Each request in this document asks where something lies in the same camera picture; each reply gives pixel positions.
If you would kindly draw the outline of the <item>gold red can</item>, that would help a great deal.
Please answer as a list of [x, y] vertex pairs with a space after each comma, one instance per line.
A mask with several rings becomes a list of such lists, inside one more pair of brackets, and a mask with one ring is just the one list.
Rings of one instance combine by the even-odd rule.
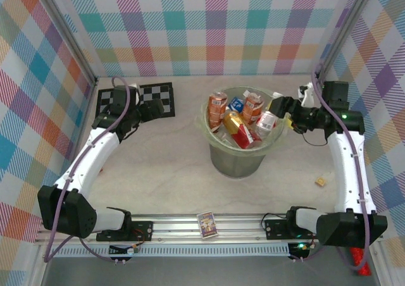
[[261, 138], [237, 111], [226, 110], [223, 124], [231, 138], [241, 149], [250, 149], [261, 145]]

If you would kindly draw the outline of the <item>playing card box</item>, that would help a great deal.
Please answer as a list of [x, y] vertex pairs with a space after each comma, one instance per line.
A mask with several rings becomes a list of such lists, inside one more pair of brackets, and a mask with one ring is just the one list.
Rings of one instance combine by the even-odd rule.
[[198, 214], [197, 222], [199, 225], [201, 237], [203, 239], [208, 239], [210, 237], [215, 237], [218, 235], [215, 216], [212, 212]]

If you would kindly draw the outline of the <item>aluminium frame post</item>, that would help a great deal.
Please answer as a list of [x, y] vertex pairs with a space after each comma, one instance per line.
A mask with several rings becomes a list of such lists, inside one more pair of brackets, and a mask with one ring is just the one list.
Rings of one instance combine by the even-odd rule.
[[76, 38], [73, 35], [73, 32], [70, 30], [65, 17], [62, 12], [59, 10], [58, 5], [54, 0], [41, 0], [47, 12], [49, 13], [52, 21], [54, 22], [55, 27], [58, 29], [58, 32], [67, 42], [70, 51], [73, 54], [73, 57], [78, 61], [79, 67], [84, 71], [86, 79], [92, 84], [93, 87], [97, 85], [97, 77], [95, 76], [90, 64], [88, 63], [83, 51], [81, 50]]
[[325, 78], [332, 69], [339, 51], [342, 49], [369, 0], [342, 1], [344, 1], [345, 5], [342, 11], [338, 11], [338, 19], [333, 20], [332, 23], [335, 26], [320, 55], [320, 63], [322, 64], [320, 75], [322, 78]]

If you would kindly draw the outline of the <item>black mounting plate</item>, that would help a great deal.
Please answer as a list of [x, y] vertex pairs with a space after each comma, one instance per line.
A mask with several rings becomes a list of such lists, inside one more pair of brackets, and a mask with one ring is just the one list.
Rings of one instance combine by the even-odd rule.
[[295, 231], [291, 231], [287, 224], [286, 219], [281, 218], [270, 218], [265, 219], [262, 222], [262, 227], [266, 234], [267, 240], [317, 240], [317, 236], [301, 228], [298, 228]]
[[119, 230], [104, 230], [96, 235], [98, 242], [143, 242], [151, 241], [152, 221], [127, 221]]

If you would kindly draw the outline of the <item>aluminium rail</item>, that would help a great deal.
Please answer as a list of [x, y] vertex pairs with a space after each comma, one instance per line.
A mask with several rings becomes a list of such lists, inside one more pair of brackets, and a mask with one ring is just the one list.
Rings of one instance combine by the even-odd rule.
[[[304, 219], [303, 228], [314, 233], [317, 240], [267, 240], [262, 222], [265, 219], [281, 218], [280, 215], [263, 214], [217, 214], [215, 222], [218, 235], [203, 239], [199, 230], [197, 216], [191, 214], [165, 215], [165, 214], [141, 214], [134, 216], [130, 214], [132, 221], [152, 221], [153, 236], [148, 244], [243, 244], [243, 243], [265, 243], [265, 242], [319, 242], [326, 246], [338, 247], [362, 247], [364, 245], [365, 223], [363, 216], [354, 213], [330, 213], [321, 214], [316, 219], [316, 211], [304, 209], [303, 214], [309, 214]], [[291, 231], [298, 227], [287, 220]], [[91, 233], [84, 240], [90, 244], [96, 244], [96, 235]], [[100, 242], [110, 244], [130, 244], [134, 242]]]

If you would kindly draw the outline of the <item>orange snack can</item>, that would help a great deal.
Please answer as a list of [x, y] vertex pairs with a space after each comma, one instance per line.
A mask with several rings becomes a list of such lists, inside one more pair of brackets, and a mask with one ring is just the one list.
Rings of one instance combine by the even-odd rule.
[[228, 96], [222, 91], [213, 92], [208, 99], [208, 125], [212, 132], [217, 132], [222, 123]]

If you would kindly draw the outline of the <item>green translucent bin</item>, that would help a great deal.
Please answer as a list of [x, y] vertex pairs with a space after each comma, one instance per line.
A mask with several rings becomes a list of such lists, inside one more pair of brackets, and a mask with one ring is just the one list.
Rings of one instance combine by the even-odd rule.
[[[246, 100], [246, 95], [249, 93], [249, 91], [245, 91], [243, 93], [243, 98], [242, 100], [245, 102]], [[204, 98], [203, 104], [208, 101], [209, 95]], [[264, 100], [264, 105], [262, 107], [262, 112], [264, 111], [269, 111], [269, 105], [265, 105], [265, 100]], [[256, 132], [256, 121], [249, 125], [253, 131]], [[217, 132], [217, 135], [219, 138], [222, 140], [223, 143], [228, 142], [231, 143], [231, 146], [237, 146], [238, 145], [235, 143], [235, 141], [231, 138], [230, 134], [227, 132], [223, 121], [219, 127], [219, 130]], [[222, 174], [231, 177], [231, 178], [244, 178], [248, 177], [249, 175], [252, 175], [260, 166], [262, 160], [265, 158], [266, 155], [270, 153], [270, 151], [277, 145], [279, 145], [281, 138], [279, 138], [274, 145], [272, 145], [269, 149], [266, 150], [266, 153], [261, 152], [259, 154], [254, 154], [252, 152], [252, 148], [250, 149], [242, 149], [243, 151], [248, 151], [248, 154], [241, 154], [241, 153], [230, 153], [229, 151], [223, 151], [220, 150], [216, 147], [213, 147], [212, 145], [209, 145], [209, 150], [210, 150], [210, 156], [211, 156], [211, 162], [214, 165], [214, 167]]]

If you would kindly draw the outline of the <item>black grey chessboard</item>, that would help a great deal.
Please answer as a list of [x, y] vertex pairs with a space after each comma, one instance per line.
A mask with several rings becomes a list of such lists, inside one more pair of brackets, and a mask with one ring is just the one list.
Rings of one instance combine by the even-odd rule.
[[[164, 112], [162, 118], [175, 116], [174, 92], [171, 82], [160, 84], [147, 84], [139, 86], [140, 103], [153, 99], [160, 99], [163, 103]], [[100, 89], [97, 94], [95, 117], [109, 104], [113, 102], [113, 88]]]

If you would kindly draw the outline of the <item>clear bottle red white label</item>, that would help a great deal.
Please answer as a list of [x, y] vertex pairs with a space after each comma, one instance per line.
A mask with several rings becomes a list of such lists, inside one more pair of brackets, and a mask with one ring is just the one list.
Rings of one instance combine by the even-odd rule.
[[256, 121], [256, 133], [261, 139], [265, 139], [277, 124], [278, 117], [269, 111], [261, 113]]

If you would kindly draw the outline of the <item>small circuit board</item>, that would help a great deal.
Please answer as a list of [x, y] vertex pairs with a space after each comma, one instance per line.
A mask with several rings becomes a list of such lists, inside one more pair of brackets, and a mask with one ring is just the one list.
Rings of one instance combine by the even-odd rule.
[[132, 244], [128, 245], [110, 245], [108, 248], [108, 254], [112, 255], [126, 255], [132, 256], [135, 253], [140, 251], [140, 247], [142, 244]]
[[315, 248], [315, 244], [310, 242], [294, 242], [288, 243], [290, 258], [292, 259], [301, 259], [307, 258], [311, 250]]

